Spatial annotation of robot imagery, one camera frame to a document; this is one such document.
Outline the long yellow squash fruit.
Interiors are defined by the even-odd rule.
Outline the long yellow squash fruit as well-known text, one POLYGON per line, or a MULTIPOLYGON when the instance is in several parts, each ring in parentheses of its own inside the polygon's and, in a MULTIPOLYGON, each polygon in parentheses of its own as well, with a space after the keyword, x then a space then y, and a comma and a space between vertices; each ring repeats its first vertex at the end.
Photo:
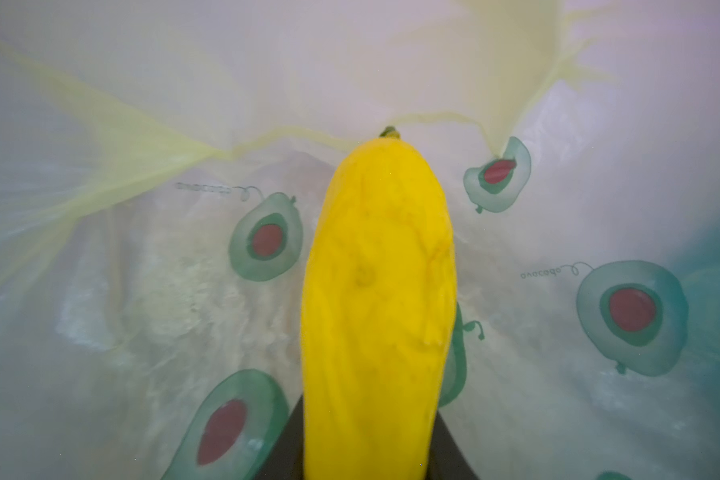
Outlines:
POLYGON ((425 476, 456 310, 443 188, 387 128, 337 167, 306 264, 306 478, 425 476))

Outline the yellow plastic bag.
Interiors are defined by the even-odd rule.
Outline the yellow plastic bag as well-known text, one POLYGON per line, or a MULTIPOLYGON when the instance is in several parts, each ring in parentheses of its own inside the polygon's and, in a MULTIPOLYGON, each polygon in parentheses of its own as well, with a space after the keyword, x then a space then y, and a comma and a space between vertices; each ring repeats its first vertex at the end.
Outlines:
POLYGON ((388 126, 476 476, 720 479, 720 1, 0 1, 0 479, 253 478, 388 126))

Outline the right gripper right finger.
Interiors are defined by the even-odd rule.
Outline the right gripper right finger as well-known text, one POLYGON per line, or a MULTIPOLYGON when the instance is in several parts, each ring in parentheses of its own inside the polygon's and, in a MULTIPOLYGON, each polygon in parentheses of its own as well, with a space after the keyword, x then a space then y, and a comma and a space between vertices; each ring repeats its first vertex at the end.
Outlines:
POLYGON ((440 413, 434 422, 425 479, 478 480, 440 413))

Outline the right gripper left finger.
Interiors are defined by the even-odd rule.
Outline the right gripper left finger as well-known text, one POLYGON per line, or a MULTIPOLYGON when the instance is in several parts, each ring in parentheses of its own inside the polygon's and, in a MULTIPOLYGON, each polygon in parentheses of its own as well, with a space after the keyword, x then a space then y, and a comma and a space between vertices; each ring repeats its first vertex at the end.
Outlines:
POLYGON ((253 479, 304 478, 304 398, 300 397, 283 431, 253 479))

